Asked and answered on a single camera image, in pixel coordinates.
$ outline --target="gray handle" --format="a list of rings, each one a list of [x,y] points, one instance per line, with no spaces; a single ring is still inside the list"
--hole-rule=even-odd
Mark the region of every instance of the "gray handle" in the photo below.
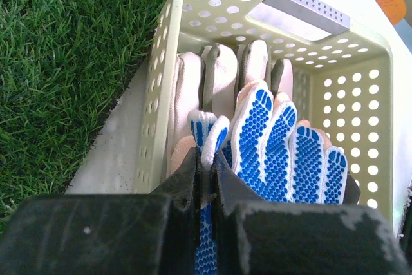
[[[332,35],[350,28],[349,16],[319,0],[264,0],[263,3]]]

